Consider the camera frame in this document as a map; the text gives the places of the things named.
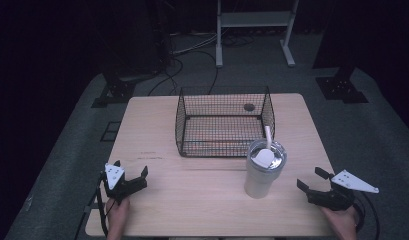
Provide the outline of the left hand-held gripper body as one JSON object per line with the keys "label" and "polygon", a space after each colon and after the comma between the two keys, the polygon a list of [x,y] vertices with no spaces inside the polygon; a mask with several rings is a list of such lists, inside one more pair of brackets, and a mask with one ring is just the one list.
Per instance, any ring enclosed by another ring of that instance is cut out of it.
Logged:
{"label": "left hand-held gripper body", "polygon": [[127,181],[125,179],[125,169],[105,164],[104,187],[109,198],[114,199],[118,204],[123,199],[147,187],[146,182],[140,182],[139,177]]}

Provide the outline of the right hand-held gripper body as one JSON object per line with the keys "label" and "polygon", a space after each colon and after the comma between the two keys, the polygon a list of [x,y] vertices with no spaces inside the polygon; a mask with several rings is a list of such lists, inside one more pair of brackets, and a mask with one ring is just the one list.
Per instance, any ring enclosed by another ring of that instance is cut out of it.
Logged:
{"label": "right hand-held gripper body", "polygon": [[306,194],[309,203],[329,208],[333,211],[347,210],[354,204],[355,191],[378,193],[379,189],[358,178],[347,170],[334,175],[329,180],[330,190],[327,192],[310,189]]}

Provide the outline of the white tumbler with straw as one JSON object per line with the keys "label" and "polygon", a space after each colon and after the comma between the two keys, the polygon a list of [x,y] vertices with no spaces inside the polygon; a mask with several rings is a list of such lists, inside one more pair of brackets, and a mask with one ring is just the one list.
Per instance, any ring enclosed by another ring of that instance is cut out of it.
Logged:
{"label": "white tumbler with straw", "polygon": [[244,190],[254,199],[268,195],[287,162],[287,152],[274,139],[271,127],[265,126],[264,133],[264,138],[252,142],[247,151]]}

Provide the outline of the black wire basket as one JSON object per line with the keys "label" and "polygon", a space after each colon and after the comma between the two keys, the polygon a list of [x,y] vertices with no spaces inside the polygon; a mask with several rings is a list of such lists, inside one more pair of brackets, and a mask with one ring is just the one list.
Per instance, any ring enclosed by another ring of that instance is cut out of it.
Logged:
{"label": "black wire basket", "polygon": [[[245,104],[253,104],[251,112]],[[243,157],[249,145],[275,132],[275,113],[266,86],[183,87],[175,141],[183,157]]]}

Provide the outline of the person's right hand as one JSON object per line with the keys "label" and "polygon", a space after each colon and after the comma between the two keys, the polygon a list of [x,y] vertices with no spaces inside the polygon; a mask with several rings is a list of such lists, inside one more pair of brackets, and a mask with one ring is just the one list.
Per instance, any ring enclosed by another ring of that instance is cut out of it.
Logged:
{"label": "person's right hand", "polygon": [[357,240],[356,210],[353,206],[341,211],[333,211],[325,207],[321,207],[320,210],[338,240]]}

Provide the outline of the person's left hand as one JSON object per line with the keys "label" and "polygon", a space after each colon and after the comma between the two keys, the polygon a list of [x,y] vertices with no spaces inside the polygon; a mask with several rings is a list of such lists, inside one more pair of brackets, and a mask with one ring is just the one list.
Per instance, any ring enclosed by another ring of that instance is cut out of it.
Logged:
{"label": "person's left hand", "polygon": [[106,203],[108,218],[107,240],[121,240],[129,217],[130,200],[125,198],[118,204],[110,198]]}

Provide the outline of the black stand base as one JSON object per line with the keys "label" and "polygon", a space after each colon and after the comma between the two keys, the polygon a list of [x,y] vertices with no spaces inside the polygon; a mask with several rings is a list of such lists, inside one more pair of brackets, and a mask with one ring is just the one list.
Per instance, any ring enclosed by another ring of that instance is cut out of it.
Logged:
{"label": "black stand base", "polygon": [[109,104],[127,103],[133,96],[135,84],[123,81],[114,71],[104,71],[106,82],[101,94],[93,103],[92,108],[105,108]]}
{"label": "black stand base", "polygon": [[367,103],[365,95],[351,82],[355,67],[342,66],[334,76],[317,77],[316,82],[327,100],[342,100],[346,104]]}

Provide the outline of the white metal stand frame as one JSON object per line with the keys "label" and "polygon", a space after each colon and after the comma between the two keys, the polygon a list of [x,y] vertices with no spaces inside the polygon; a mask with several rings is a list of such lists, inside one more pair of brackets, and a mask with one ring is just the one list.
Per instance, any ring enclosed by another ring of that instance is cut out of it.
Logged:
{"label": "white metal stand frame", "polygon": [[285,27],[286,33],[280,46],[289,67],[296,65],[289,48],[300,0],[293,0],[288,11],[270,12],[223,12],[222,0],[217,0],[215,65],[223,66],[222,30],[227,28]]}

